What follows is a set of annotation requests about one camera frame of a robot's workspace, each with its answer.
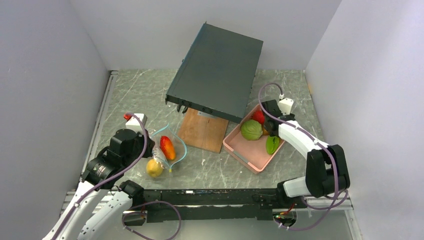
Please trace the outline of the brown toy kiwi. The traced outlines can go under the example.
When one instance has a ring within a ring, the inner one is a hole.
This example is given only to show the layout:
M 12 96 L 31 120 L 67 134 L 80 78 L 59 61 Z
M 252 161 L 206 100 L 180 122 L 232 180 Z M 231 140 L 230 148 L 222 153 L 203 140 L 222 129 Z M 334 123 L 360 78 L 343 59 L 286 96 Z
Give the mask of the brown toy kiwi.
M 270 133 L 265 129 L 264 126 L 262 126 L 262 135 L 263 136 L 269 136 L 270 135 Z

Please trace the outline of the red orange toy mango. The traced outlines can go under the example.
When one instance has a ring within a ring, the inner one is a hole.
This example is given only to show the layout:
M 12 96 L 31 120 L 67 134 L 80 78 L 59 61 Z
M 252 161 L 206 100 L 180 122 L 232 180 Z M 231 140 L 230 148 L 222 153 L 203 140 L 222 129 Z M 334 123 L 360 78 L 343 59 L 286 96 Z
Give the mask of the red orange toy mango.
M 160 137 L 160 149 L 168 161 L 176 159 L 176 151 L 174 145 L 169 137 L 163 135 Z

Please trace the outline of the yellow toy walnut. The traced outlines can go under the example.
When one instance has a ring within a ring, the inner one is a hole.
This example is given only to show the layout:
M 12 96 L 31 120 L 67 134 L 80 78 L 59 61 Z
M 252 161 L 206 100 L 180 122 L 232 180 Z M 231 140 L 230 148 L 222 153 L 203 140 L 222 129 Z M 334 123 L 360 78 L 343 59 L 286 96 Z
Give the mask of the yellow toy walnut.
M 159 177 L 163 170 L 164 168 L 161 163 L 157 162 L 155 159 L 150 159 L 146 164 L 146 173 L 152 178 Z

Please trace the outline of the pink perforated plastic basket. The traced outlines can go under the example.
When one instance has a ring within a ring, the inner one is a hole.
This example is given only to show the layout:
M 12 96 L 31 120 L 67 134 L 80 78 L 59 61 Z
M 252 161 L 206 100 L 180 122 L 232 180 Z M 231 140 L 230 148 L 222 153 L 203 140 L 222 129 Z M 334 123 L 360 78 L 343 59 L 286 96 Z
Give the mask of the pink perforated plastic basket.
M 257 104 L 222 141 L 223 148 L 254 174 L 262 172 L 285 143 L 284 140 L 280 140 L 276 151 L 269 154 L 266 150 L 268 139 L 266 135 L 261 136 L 258 140 L 246 140 L 242 136 L 242 124 L 249 120 L 255 111 L 260 109 Z

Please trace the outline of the clear zip top bag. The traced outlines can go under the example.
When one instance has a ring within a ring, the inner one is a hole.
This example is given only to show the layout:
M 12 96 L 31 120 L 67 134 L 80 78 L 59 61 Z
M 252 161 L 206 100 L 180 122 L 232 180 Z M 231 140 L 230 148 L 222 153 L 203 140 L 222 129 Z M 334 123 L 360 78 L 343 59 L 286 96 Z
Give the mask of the clear zip top bag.
M 171 130 L 169 124 L 155 130 L 151 139 L 155 145 L 152 157 L 146 164 L 146 173 L 152 178 L 158 178 L 165 172 L 172 173 L 176 165 L 187 156 L 185 142 Z

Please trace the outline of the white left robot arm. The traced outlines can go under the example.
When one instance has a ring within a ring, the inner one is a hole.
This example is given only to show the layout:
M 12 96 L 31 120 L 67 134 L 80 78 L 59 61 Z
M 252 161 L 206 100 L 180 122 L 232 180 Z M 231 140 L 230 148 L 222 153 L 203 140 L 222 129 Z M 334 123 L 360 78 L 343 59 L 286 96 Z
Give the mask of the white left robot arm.
M 93 211 L 117 180 L 141 158 L 152 157 L 155 143 L 145 129 L 120 129 L 96 158 L 89 161 L 76 192 L 46 240 L 96 240 L 122 213 L 139 209 L 144 188 L 126 180 L 96 213 Z

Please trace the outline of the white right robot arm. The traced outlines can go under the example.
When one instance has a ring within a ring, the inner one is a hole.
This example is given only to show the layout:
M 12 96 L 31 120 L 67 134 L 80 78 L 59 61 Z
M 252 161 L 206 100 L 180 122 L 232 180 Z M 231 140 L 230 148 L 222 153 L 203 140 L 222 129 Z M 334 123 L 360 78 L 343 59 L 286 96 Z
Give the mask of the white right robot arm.
M 343 148 L 329 145 L 305 130 L 293 113 L 283 114 L 276 100 L 259 104 L 265 117 L 265 129 L 294 147 L 306 160 L 305 175 L 277 184 L 276 203 L 289 207 L 295 198 L 320 198 L 347 190 L 350 176 Z

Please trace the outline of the red toy strawberry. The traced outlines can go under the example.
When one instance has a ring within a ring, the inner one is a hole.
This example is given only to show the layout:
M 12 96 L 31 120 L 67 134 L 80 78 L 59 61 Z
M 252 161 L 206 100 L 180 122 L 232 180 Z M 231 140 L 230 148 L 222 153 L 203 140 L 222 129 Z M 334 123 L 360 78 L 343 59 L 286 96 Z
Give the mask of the red toy strawberry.
M 263 114 L 262 110 L 256 110 L 250 117 L 251 120 L 257 121 L 258 123 L 260 123 L 261 125 L 264 124 L 265 122 L 265 116 Z

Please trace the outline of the green toy cabbage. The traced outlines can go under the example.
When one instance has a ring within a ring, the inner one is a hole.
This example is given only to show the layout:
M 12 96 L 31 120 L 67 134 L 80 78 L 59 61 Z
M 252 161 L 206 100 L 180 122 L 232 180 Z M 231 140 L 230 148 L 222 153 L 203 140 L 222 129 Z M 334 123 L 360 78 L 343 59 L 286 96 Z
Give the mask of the green toy cabbage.
M 244 139 L 256 141 L 263 135 L 262 125 L 256 120 L 247 120 L 241 125 L 240 133 Z

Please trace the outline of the wooden cutting board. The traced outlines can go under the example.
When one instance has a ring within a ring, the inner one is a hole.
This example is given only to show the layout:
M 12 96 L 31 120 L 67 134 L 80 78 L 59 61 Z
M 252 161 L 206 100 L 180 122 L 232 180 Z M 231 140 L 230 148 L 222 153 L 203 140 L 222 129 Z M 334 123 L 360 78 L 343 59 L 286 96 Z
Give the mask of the wooden cutting board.
M 189 108 L 178 131 L 184 143 L 214 153 L 220 153 L 229 121 Z

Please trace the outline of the dark grey metal chassis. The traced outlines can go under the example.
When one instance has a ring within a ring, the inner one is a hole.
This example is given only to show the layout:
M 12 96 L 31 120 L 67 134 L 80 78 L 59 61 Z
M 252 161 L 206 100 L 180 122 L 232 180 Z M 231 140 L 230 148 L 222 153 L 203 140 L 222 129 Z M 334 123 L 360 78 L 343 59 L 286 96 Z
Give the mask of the dark grey metal chassis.
M 165 102 L 240 123 L 263 44 L 204 23 L 165 94 Z

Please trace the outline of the aluminium side rail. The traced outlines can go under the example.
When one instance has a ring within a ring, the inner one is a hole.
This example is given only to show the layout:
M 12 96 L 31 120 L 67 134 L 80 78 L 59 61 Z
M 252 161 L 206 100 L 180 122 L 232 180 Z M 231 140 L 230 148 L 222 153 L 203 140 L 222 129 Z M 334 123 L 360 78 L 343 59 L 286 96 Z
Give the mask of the aluminium side rail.
M 101 131 L 104 125 L 104 121 L 106 119 L 106 113 L 109 107 L 109 103 L 112 97 L 112 92 L 113 92 L 113 87 L 115 86 L 116 80 L 117 80 L 117 76 L 118 76 L 119 71 L 118 70 L 111 70 L 110 71 L 110 75 L 109 75 L 109 79 L 107 81 L 107 85 L 106 85 L 106 89 L 103 95 L 103 99 L 102 99 L 102 103 L 99 109 L 99 112 L 97 114 L 97 119 L 96 119 L 96 123 L 95 123 L 95 127 L 94 127 L 94 131 L 93 131 L 93 135 L 89 144 L 89 148 L 88 148 L 88 152 L 86 154 L 85 157 L 85 161 L 83 164 L 83 169 L 81 171 L 81 173 L 84 172 L 84 170 L 86 169 L 87 163 L 88 161 L 93 157 L 93 155 L 96 153 L 97 151 L 97 147 L 100 141 L 100 135 L 101 135 Z

